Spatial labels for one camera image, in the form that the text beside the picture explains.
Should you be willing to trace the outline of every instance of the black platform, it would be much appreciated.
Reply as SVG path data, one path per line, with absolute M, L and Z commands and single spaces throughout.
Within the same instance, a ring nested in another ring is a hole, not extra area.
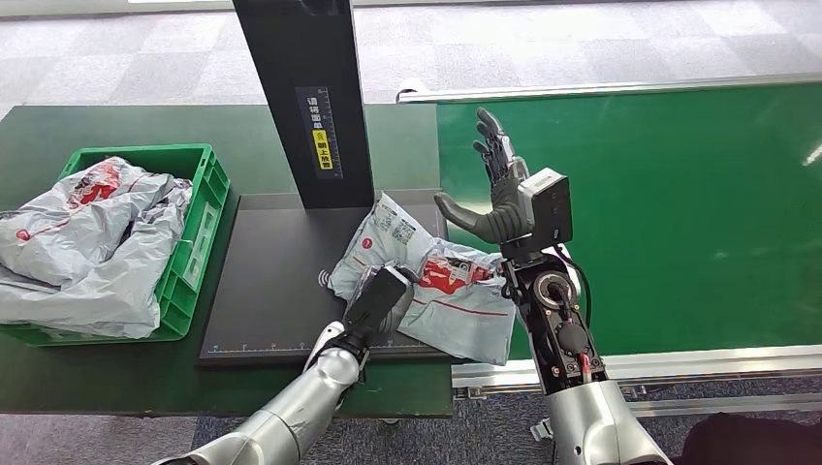
M 389 195 L 430 233 L 445 234 L 435 190 Z M 345 301 L 327 282 L 368 208 L 303 209 L 297 194 L 240 198 L 211 309 L 201 365 L 303 363 Z M 371 359 L 448 357 L 399 333 L 380 335 Z

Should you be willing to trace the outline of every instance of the black vertical post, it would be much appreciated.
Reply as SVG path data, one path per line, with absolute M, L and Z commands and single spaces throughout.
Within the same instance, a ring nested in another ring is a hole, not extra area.
M 350 0 L 234 0 L 305 208 L 371 206 Z

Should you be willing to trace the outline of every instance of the label with chinese text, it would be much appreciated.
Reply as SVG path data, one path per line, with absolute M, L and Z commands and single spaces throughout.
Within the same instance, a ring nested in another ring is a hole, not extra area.
M 297 87 L 297 101 L 317 177 L 342 179 L 328 87 Z

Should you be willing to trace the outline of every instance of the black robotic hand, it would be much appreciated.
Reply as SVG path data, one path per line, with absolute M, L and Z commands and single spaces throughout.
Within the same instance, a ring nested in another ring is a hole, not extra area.
M 475 140 L 474 149 L 486 165 L 492 210 L 481 215 L 460 206 L 445 193 L 436 194 L 434 201 L 450 222 L 485 242 L 502 244 L 530 232 L 517 193 L 520 183 L 528 178 L 528 171 L 496 117 L 484 108 L 477 109 L 477 117 L 477 131 L 485 143 Z

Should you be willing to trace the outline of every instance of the red printed logo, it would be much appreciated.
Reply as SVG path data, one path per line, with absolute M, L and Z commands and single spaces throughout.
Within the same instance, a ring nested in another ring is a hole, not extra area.
M 420 287 L 435 288 L 452 295 L 457 289 L 491 277 L 490 270 L 459 259 L 431 258 L 426 261 Z
M 69 196 L 69 208 L 78 208 L 81 205 L 108 199 L 120 186 L 120 173 L 111 161 L 98 164 L 91 169 Z

